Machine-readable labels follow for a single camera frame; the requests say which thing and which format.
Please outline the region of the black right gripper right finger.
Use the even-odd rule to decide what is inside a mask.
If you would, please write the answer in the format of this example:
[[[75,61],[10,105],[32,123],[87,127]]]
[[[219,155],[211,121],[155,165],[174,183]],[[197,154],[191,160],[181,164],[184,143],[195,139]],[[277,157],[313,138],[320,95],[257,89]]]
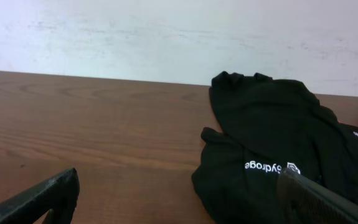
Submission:
[[[358,224],[358,205],[291,169],[279,175],[277,196],[287,223]]]

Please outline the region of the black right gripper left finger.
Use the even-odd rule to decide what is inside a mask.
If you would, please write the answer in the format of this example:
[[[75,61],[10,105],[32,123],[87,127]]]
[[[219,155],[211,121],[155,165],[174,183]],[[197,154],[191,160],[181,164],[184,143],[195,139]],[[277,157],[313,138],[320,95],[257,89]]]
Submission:
[[[76,169],[64,170],[0,203],[0,224],[70,224],[80,193]]]

